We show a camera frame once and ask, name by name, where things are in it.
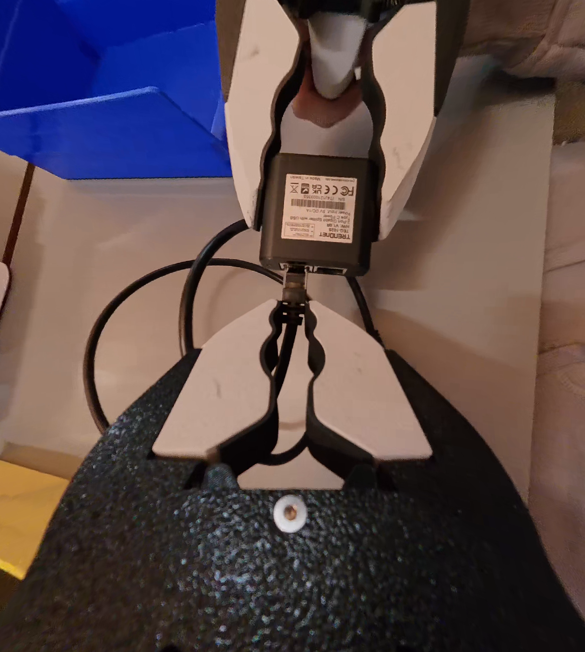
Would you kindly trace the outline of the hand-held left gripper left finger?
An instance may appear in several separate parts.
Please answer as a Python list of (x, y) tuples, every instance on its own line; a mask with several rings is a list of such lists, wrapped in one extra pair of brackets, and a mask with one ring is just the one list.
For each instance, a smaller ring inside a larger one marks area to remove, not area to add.
[(157, 457), (221, 462), (241, 475), (273, 451), (279, 309), (266, 301), (205, 343), (153, 444)]

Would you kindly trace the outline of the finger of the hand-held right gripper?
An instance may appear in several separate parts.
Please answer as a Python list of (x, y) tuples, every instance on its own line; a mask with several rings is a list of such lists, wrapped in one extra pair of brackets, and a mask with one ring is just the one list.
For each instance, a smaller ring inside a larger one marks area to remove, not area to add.
[(257, 231), (266, 155), (281, 120), (276, 102), (297, 68), (301, 36), (285, 1), (218, 1), (217, 46), (234, 189)]
[(361, 88), (373, 136), (377, 239), (411, 195), (463, 44), (468, 1), (384, 3), (362, 46)]

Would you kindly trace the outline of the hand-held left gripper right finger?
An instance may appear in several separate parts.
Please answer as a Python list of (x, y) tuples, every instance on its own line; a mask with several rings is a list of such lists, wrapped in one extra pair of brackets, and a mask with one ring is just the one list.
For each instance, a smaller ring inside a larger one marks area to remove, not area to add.
[(429, 459), (431, 445), (385, 348), (316, 300), (306, 305), (304, 322), (312, 456), (339, 477), (359, 465)]

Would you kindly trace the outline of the black adapter box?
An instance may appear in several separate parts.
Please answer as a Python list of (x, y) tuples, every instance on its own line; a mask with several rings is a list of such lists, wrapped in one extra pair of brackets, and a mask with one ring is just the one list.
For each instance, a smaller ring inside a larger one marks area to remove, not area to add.
[(261, 264), (363, 276), (379, 231), (377, 181), (367, 158), (278, 153), (258, 204)]

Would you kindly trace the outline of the person's right hand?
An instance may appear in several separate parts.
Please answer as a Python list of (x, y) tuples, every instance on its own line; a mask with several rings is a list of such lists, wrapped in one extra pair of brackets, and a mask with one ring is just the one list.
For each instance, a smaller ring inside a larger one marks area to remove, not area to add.
[(359, 86), (348, 88), (335, 99), (324, 98), (314, 88), (305, 87), (293, 101), (293, 113), (300, 119), (328, 128), (349, 117), (361, 102)]

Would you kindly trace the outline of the blue plastic bin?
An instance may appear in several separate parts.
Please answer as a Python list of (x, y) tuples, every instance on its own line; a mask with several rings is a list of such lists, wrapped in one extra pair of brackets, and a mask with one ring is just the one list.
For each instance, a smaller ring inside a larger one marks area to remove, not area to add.
[(230, 177), (215, 1), (0, 1), (0, 151), (67, 180)]

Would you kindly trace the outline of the yellow bin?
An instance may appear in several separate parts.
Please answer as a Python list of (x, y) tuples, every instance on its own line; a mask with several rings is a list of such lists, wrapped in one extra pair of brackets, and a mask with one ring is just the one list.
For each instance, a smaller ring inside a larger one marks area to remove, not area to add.
[(0, 570), (24, 580), (68, 484), (0, 460)]

